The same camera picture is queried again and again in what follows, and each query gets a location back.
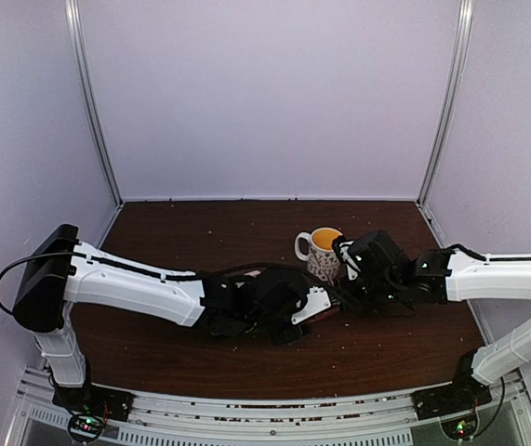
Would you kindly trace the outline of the rose gold wire glasses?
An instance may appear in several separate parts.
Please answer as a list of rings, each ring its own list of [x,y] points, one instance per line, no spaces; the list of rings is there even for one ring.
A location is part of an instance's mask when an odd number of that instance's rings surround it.
[[[335,287],[333,284],[330,284],[329,282],[323,281],[323,280],[321,280],[319,278],[316,278],[316,277],[314,277],[312,279],[312,284],[311,284],[310,288],[313,287],[313,286],[319,286],[319,287],[325,288],[327,290],[328,294],[329,294],[329,289],[331,287]],[[323,313],[320,313],[319,315],[313,317],[312,319],[304,321],[303,324],[309,325],[309,324],[313,324],[313,323],[316,323],[316,322],[319,322],[319,321],[323,321],[324,319],[326,319],[326,318],[328,318],[328,317],[330,317],[332,315],[335,315],[338,311],[339,311],[339,307],[335,307],[335,306],[332,305],[330,310],[324,311]]]

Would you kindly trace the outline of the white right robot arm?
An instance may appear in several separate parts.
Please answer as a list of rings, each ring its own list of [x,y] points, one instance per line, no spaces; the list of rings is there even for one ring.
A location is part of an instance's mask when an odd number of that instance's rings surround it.
[[[480,254],[456,243],[411,259],[384,230],[353,241],[338,236],[332,249],[346,268],[348,295],[360,305],[399,302],[412,308],[479,299],[531,301],[531,254]],[[480,384],[494,384],[530,361],[531,317],[462,357],[457,380],[445,388],[445,403],[463,410],[479,396]]]

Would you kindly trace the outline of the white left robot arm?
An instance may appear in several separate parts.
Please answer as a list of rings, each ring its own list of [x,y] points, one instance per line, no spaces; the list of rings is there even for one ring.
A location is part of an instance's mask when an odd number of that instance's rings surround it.
[[[97,304],[236,337],[255,329],[300,335],[310,287],[303,273],[285,266],[256,266],[223,273],[169,270],[109,255],[58,226],[27,257],[0,271],[0,280],[23,268],[14,303],[3,311],[34,334],[55,383],[82,413],[95,411],[100,390],[70,322],[76,304]]]

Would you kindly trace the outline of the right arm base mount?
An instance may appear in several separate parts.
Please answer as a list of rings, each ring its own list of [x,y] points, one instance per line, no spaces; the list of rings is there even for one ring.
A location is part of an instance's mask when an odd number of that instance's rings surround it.
[[[481,384],[447,384],[412,394],[419,421],[437,419],[451,440],[471,440],[480,429],[478,409],[490,403],[489,387]]]

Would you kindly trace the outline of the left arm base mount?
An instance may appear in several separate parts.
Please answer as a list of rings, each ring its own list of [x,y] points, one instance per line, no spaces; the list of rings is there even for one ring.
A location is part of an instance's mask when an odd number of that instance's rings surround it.
[[[133,399],[130,392],[106,387],[56,387],[52,402],[69,414],[69,436],[90,443],[100,438],[109,421],[128,420]]]

